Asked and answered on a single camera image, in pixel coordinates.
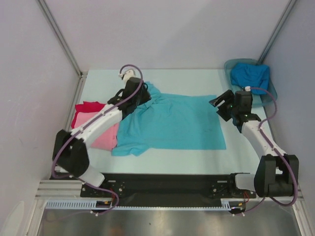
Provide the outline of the light blue t-shirt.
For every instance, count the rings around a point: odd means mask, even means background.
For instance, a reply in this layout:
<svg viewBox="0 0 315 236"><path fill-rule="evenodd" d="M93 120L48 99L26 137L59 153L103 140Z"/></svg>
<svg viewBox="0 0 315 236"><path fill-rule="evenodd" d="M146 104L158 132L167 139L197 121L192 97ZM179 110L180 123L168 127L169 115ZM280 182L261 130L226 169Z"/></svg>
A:
<svg viewBox="0 0 315 236"><path fill-rule="evenodd" d="M186 96L160 92L147 83L151 99L124 118L113 156L139 156L151 148L225 150L216 95Z"/></svg>

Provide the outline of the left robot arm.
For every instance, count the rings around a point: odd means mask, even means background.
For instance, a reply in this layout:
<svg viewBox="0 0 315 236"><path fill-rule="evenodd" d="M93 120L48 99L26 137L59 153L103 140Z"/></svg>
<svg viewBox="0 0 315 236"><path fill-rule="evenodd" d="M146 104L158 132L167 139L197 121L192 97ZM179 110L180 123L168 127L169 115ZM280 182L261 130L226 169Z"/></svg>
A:
<svg viewBox="0 0 315 236"><path fill-rule="evenodd" d="M69 173L68 176L91 185L91 190L97 196L106 195L109 185L104 174L90 164L88 149L105 131L150 99L143 79L131 77L125 88L107 101L104 108L87 122L71 131L60 130L55 139L52 176L56 177L55 167L59 166Z"/></svg>

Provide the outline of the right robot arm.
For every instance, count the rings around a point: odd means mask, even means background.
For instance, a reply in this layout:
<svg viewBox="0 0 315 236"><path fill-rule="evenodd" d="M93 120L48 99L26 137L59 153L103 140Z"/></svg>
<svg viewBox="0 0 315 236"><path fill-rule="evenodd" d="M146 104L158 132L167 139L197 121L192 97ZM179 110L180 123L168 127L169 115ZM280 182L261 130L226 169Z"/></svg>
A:
<svg viewBox="0 0 315 236"><path fill-rule="evenodd" d="M231 120L238 131L255 150L259 165L256 173L236 173L235 180L228 183L227 192L239 197L245 190L259 197L275 200L277 197L298 197L299 160L287 154L263 130L264 121L252 113L251 90L233 92L227 90L209 103L216 107L218 115L225 121Z"/></svg>

